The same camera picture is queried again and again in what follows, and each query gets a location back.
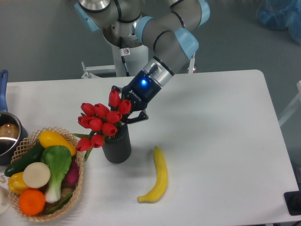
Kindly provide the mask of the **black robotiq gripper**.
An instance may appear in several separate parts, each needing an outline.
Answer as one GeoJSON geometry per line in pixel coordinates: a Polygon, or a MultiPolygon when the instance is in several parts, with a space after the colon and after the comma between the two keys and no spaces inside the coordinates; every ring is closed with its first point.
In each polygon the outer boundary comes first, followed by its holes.
{"type": "Polygon", "coordinates": [[[148,103],[159,93],[161,86],[158,85],[146,72],[141,70],[130,82],[120,89],[113,87],[109,93],[109,106],[119,106],[122,99],[131,102],[131,110],[124,115],[121,121],[125,124],[134,124],[149,119],[146,113],[148,103]],[[129,118],[132,112],[140,111],[134,118],[129,118]]]}

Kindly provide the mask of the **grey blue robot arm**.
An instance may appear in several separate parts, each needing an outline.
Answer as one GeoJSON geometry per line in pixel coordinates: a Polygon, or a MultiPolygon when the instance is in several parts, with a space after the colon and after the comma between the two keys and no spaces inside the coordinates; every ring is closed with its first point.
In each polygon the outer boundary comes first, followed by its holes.
{"type": "Polygon", "coordinates": [[[118,77],[132,76],[118,88],[132,104],[122,121],[127,124],[148,119],[146,107],[185,63],[191,63],[199,47],[191,33],[210,17],[204,0],[170,0],[170,12],[155,19],[143,16],[139,0],[79,0],[74,8],[91,31],[101,30],[111,45],[118,77]]]}

